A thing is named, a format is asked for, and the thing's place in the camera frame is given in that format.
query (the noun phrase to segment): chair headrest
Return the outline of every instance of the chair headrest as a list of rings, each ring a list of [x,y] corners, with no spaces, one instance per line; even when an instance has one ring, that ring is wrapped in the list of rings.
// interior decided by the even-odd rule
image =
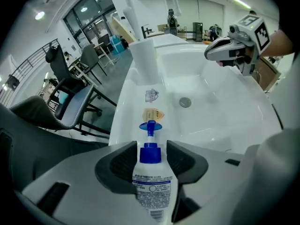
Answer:
[[[57,51],[58,51],[58,47],[55,48],[55,47],[52,47],[51,44],[49,44],[49,50],[45,57],[46,62],[51,63],[55,59]]]

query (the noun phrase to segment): blue pump nozzle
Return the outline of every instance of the blue pump nozzle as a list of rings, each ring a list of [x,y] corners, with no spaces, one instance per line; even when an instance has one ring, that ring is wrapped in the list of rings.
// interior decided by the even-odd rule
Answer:
[[[153,120],[142,123],[140,129],[146,130],[148,132],[148,138],[154,137],[154,131],[162,129],[159,123],[156,123]],[[140,152],[140,162],[155,164],[161,162],[161,152],[158,144],[156,142],[145,142],[144,147],[141,148]]]

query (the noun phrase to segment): sink drain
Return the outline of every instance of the sink drain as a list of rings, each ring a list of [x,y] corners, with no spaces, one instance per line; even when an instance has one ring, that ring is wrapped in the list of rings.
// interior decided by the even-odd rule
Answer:
[[[179,99],[179,104],[180,106],[187,108],[192,105],[192,101],[188,97],[182,97]]]

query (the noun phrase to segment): railing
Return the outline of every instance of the railing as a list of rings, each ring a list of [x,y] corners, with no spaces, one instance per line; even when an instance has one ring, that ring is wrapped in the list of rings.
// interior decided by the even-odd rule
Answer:
[[[59,42],[57,39],[51,41],[52,46],[57,47],[59,45]],[[27,75],[30,73],[30,71],[36,67],[40,66],[45,62],[45,56],[47,51],[49,50],[49,44],[42,46],[40,49],[35,51],[32,55],[30,55],[20,66],[17,67],[17,69],[11,74],[13,77],[15,77],[19,83],[17,86],[21,86],[22,80],[27,79]],[[5,83],[7,90],[4,89],[4,87],[0,90],[0,103],[2,103],[4,106],[7,106],[15,89],[8,88],[8,80]]]

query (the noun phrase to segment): sink basin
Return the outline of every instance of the sink basin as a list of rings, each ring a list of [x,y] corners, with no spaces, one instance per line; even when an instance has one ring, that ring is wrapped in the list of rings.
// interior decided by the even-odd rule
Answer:
[[[155,108],[165,115],[163,129],[156,133],[161,145],[177,140],[215,150],[244,153],[248,146],[262,143],[281,130],[275,111],[252,77],[234,67],[220,67],[204,57],[206,45],[172,45],[157,48],[161,82],[155,86],[137,85],[138,70],[131,65],[114,116],[110,145],[132,140],[143,144],[146,133],[144,108]],[[145,92],[159,92],[152,103]],[[189,107],[180,105],[188,98]],[[124,121],[131,125],[124,127]]]

